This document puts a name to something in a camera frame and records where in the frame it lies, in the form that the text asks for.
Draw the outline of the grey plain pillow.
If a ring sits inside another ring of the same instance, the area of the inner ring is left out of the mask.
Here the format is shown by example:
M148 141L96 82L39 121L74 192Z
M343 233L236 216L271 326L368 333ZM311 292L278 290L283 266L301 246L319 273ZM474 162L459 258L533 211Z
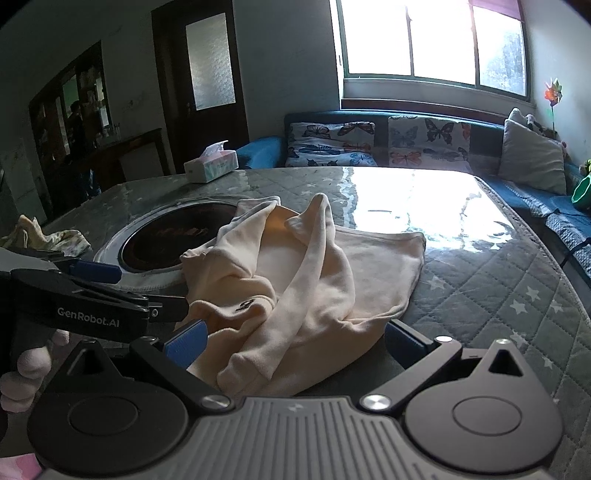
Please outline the grey plain pillow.
M498 176L503 180L565 195L564 151L561 144L534 131L534 117L514 108L504 123Z

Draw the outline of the cream sweatshirt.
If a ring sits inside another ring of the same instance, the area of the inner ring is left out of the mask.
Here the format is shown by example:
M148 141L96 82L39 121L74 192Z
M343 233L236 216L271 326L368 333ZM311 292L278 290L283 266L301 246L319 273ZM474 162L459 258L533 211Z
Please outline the cream sweatshirt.
M181 255L189 320L207 346L190 373L232 399L287 397L367 353L419 282L420 232L339 227L327 195L304 211L245 199L216 237Z

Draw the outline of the butterfly cushion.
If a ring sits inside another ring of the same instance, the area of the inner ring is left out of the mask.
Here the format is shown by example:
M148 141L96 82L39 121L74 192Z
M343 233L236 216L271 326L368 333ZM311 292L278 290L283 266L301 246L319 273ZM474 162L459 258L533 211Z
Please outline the butterfly cushion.
M373 122L291 123L286 166L377 166L375 130Z
M422 115L388 119L389 165L471 173L471 125Z

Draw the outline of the left butterfly cushion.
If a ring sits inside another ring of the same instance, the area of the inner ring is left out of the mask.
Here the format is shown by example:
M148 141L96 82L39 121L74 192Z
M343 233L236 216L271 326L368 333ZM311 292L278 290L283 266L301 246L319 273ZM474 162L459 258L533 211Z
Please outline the left butterfly cushion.
M286 166L377 166L375 130L373 122L291 123Z

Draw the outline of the white tissue box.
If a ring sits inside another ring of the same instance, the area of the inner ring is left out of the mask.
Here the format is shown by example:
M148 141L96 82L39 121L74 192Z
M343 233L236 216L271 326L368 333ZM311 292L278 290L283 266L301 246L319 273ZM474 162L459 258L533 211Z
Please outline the white tissue box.
M224 147L226 141L216 142L204 149L193 160L184 163L187 180L196 184L207 184L238 169L238 153Z

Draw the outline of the colourful pinwheel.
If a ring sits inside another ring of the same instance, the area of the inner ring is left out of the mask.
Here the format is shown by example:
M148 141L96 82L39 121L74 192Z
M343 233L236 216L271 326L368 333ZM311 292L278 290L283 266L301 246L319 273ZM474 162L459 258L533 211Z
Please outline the colourful pinwheel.
M550 81L545 84L544 98L549 103L552 130L555 131L555 107L563 98L563 87L558 78L551 78Z

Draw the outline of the right butterfly cushion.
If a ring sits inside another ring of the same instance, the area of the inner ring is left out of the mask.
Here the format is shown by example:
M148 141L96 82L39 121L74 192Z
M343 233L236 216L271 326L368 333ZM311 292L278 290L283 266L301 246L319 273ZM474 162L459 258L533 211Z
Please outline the right butterfly cushion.
M422 115L388 119L389 165L471 173L471 125Z

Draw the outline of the dark glass cabinet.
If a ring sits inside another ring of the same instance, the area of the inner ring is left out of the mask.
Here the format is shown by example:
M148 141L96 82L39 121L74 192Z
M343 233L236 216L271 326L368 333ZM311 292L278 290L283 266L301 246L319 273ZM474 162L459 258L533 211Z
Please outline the dark glass cabinet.
M55 218L100 193L93 166L112 126L102 45L91 45L54 76L29 103L29 115L41 202Z

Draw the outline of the stuffed toys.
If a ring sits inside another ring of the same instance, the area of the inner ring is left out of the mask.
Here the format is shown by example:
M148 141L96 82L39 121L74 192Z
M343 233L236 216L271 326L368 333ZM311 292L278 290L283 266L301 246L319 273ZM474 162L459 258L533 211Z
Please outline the stuffed toys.
M579 173L583 177L591 174L591 159L586 160L579 166Z

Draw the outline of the blue corner sofa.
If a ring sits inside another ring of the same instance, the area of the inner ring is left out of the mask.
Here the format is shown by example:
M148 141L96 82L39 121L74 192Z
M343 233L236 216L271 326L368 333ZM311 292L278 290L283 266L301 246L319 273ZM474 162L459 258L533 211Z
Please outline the blue corner sofa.
M388 120L409 117L420 122L435 116L418 112L388 112L370 110L341 110L294 113L284 117L284 131L294 123L341 124L366 121L375 124L373 156L377 164L386 166ZM470 131L470 147L460 154L470 168L468 171L492 187L538 234L556 256L560 266L571 277L590 282L590 217L571 204L569 196L536 190L525 185L513 185L498 177L501 160L502 127L498 124L456 118Z

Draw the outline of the green framed window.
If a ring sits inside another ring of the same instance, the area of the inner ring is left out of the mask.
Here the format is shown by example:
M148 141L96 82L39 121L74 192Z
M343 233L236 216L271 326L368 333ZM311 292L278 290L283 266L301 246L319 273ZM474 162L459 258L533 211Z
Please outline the green framed window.
M529 97L519 1L339 1L345 76Z

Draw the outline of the crumpled floral cloth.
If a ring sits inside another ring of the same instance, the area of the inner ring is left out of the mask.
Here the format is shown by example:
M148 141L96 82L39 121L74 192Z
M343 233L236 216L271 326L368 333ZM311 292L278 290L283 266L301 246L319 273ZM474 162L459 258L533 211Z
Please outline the crumpled floral cloth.
M36 251L61 252L77 257L91 248L84 235L75 229L45 234L36 218L20 215L10 234L1 238L2 248L22 248Z

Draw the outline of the dark wooden door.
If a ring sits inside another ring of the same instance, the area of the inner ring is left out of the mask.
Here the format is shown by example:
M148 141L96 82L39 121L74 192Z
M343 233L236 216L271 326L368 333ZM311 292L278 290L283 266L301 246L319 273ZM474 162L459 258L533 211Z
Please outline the dark wooden door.
M151 12L151 24L176 171L214 142L249 143L231 1L170 1Z

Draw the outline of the green plastic bowl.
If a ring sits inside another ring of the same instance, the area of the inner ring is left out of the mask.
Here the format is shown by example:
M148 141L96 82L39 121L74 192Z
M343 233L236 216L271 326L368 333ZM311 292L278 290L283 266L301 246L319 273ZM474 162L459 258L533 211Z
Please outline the green plastic bowl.
M571 196L571 202L577 210L591 208L591 176L585 176L576 186Z

